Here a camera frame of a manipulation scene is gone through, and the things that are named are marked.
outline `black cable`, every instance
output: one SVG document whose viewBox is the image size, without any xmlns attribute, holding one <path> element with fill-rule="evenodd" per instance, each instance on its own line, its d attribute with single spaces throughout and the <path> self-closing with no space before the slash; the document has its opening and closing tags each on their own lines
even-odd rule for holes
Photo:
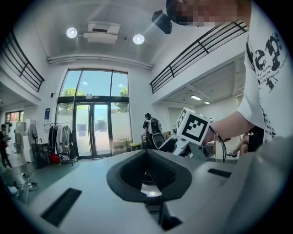
<svg viewBox="0 0 293 234">
<path fill-rule="evenodd" d="M 209 126 L 209 128 L 213 131 L 214 134 L 216 134 L 216 136 L 219 138 L 219 141 L 221 142 L 222 150 L 223 150 L 223 163 L 225 163 L 225 161 L 226 161 L 226 155 L 227 155 L 226 145 L 225 145 L 222 137 L 211 126 Z"/>
</svg>

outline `balcony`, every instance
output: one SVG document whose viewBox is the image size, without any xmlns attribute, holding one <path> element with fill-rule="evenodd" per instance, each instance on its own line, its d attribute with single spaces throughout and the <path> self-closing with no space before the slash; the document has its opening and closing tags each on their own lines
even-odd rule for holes
<svg viewBox="0 0 293 234">
<path fill-rule="evenodd" d="M 27 59 L 13 32 L 10 32 L 2 43 L 0 56 L 19 78 L 39 92 L 45 80 Z"/>
<path fill-rule="evenodd" d="M 245 32 L 247 26 L 238 20 L 213 27 L 180 53 L 151 81 L 152 93 L 157 92 L 201 58 Z"/>
</svg>

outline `white robot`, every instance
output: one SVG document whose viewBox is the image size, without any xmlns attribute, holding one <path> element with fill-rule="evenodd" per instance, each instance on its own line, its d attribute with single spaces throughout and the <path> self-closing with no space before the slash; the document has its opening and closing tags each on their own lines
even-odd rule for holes
<svg viewBox="0 0 293 234">
<path fill-rule="evenodd" d="M 159 150 L 201 160 L 211 158 L 214 155 L 212 149 L 201 145 L 211 122 L 211 119 L 184 107 L 172 129 L 173 135 Z"/>
</svg>

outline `red bag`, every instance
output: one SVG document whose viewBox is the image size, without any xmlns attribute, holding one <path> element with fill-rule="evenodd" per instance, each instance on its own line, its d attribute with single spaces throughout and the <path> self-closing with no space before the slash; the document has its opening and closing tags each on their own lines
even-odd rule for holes
<svg viewBox="0 0 293 234">
<path fill-rule="evenodd" d="M 51 162 L 52 163 L 59 163 L 60 162 L 60 159 L 59 159 L 59 157 L 56 154 L 52 154 L 51 155 Z"/>
</svg>

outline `black slot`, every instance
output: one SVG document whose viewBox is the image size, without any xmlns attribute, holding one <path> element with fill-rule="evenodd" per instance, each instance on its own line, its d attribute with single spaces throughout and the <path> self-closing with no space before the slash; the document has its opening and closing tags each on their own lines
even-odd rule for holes
<svg viewBox="0 0 293 234">
<path fill-rule="evenodd" d="M 42 218 L 58 227 L 63 218 L 69 212 L 81 191 L 73 188 L 67 189 L 46 211 Z"/>
<path fill-rule="evenodd" d="M 214 169 L 214 168 L 209 169 L 207 172 L 210 172 L 214 175 L 226 177 L 226 178 L 229 178 L 230 175 L 232 174 L 231 172 L 224 171 L 224 170 L 218 170 L 218 169 Z"/>
<path fill-rule="evenodd" d="M 93 28 L 92 31 L 93 31 L 93 32 L 105 32 L 105 33 L 108 32 L 107 29 L 99 29 L 99 28 Z"/>
</svg>

